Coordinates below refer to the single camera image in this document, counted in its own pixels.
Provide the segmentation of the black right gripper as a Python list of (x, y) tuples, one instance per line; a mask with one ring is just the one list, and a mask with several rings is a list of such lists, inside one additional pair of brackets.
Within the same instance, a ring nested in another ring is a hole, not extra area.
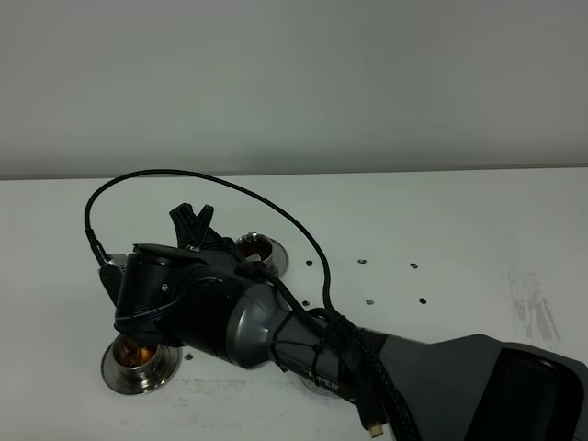
[(199, 259), (184, 264), (182, 273), (189, 273), (196, 266), (217, 267), (229, 273), (243, 263), (243, 255), (238, 251), (231, 238), (221, 237), (210, 228), (214, 208), (204, 205), (198, 215), (190, 204), (182, 203), (169, 212), (175, 228), (177, 247)]

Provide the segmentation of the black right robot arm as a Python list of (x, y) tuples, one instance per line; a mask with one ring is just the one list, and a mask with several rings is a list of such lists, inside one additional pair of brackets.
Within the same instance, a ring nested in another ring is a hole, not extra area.
[(176, 246), (137, 244), (107, 283), (116, 329), (241, 368), (272, 362), (352, 402), (400, 440), (584, 440), (587, 368), (475, 334), (426, 344), (292, 305), (260, 262), (213, 231), (213, 209), (171, 212)]

